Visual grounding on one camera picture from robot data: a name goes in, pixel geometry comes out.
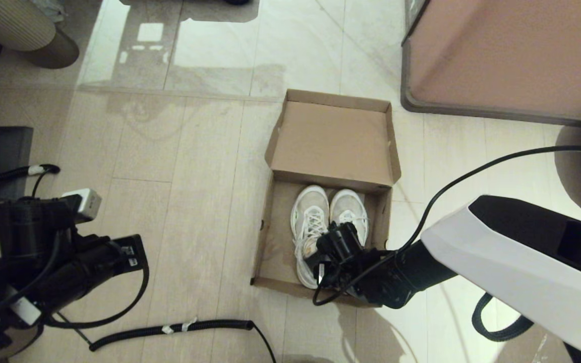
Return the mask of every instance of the tile floor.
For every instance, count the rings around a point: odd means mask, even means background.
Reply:
[[[35,68],[0,57],[0,126],[35,128],[32,163],[57,163],[42,197],[90,187],[104,198],[84,233],[139,233],[152,281],[123,319],[92,339],[149,324],[252,319],[279,361],[568,362],[541,328],[508,342],[475,333],[482,291],[457,277],[403,310],[360,310],[249,286],[263,161],[286,88],[389,99],[403,176],[389,246],[401,245],[425,203],[461,173],[509,152],[554,145],[557,126],[409,113],[399,105],[401,2],[388,0],[67,0],[61,27],[81,46],[73,66]],[[553,157],[518,159],[441,198],[430,222],[481,193],[512,196],[581,219]],[[74,320],[117,312],[139,279],[125,275],[67,307]],[[489,329],[516,312],[484,312]],[[90,353],[71,331],[48,331],[12,361],[268,361],[254,333],[201,331],[131,340]]]

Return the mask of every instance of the white sneaker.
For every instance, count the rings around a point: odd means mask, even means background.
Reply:
[[[330,204],[330,220],[341,225],[341,223],[351,222],[356,226],[358,239],[364,247],[369,234],[369,218],[365,205],[355,191],[342,189],[333,197]]]
[[[318,283],[313,277],[313,271],[304,262],[304,258],[318,251],[318,238],[327,232],[329,216],[327,193],[319,186],[307,187],[295,200],[290,216],[297,258],[297,277],[302,285],[309,289],[317,289]]]

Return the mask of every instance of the white connector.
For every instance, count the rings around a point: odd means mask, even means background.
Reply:
[[[92,221],[97,216],[97,211],[100,209],[102,198],[90,188],[78,189],[76,191],[66,192],[62,197],[69,195],[79,195],[82,197],[82,202],[78,207],[78,218],[76,220]]]

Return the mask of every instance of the shoe box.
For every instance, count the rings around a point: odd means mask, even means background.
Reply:
[[[392,186],[400,177],[389,101],[288,90],[265,159],[272,176],[251,285],[313,298],[297,278],[290,218],[295,199],[311,184],[330,198],[339,189],[356,191],[369,216],[366,246],[385,249]],[[368,306],[352,296],[337,301]]]

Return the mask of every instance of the shoe box lid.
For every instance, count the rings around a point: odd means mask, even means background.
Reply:
[[[391,188],[400,177],[391,103],[289,89],[265,159],[288,182]]]

